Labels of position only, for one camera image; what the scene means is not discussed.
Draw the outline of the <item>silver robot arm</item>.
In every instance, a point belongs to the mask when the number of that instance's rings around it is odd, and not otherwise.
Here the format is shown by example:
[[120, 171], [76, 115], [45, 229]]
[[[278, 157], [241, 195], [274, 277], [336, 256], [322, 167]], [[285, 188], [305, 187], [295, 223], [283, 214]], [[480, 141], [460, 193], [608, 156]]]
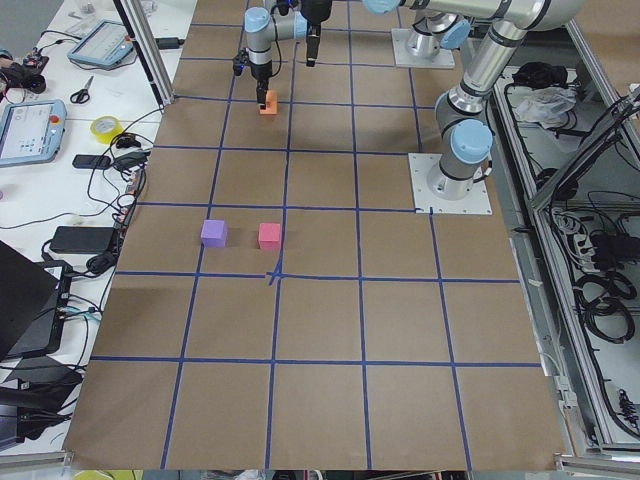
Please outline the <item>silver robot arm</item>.
[[[452, 52], [469, 36], [471, 24], [461, 14], [429, 10], [424, 1], [365, 1], [365, 8], [386, 14], [401, 6], [415, 12], [406, 29], [391, 30], [395, 64], [407, 68], [452, 69]], [[318, 59], [322, 23], [331, 15], [330, 1], [265, 1], [244, 13], [247, 46], [233, 58], [236, 76], [250, 70], [256, 81], [256, 101], [262, 115], [277, 112], [277, 94], [269, 88], [279, 70], [273, 67], [273, 50], [282, 40], [306, 41], [306, 65], [313, 67]]]
[[444, 32], [463, 17], [486, 19], [491, 26], [460, 83], [436, 103], [436, 120], [444, 152], [427, 174], [429, 189], [457, 201], [468, 195], [474, 174], [490, 153], [493, 135], [480, 120], [486, 98], [530, 31], [547, 31], [572, 20], [581, 1], [366, 1], [367, 10], [383, 15], [401, 6], [424, 13], [427, 31], [440, 42]]

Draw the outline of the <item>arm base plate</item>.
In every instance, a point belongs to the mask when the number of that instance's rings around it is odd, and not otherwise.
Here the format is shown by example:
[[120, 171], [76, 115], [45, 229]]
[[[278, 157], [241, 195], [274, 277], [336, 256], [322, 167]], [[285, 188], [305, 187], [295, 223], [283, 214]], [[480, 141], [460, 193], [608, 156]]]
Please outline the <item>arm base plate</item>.
[[397, 67], [453, 69], [455, 60], [450, 50], [442, 49], [432, 35], [414, 29], [392, 29], [392, 46]]
[[414, 210], [419, 214], [491, 215], [480, 168], [467, 180], [453, 180], [440, 169], [440, 154], [409, 153]]

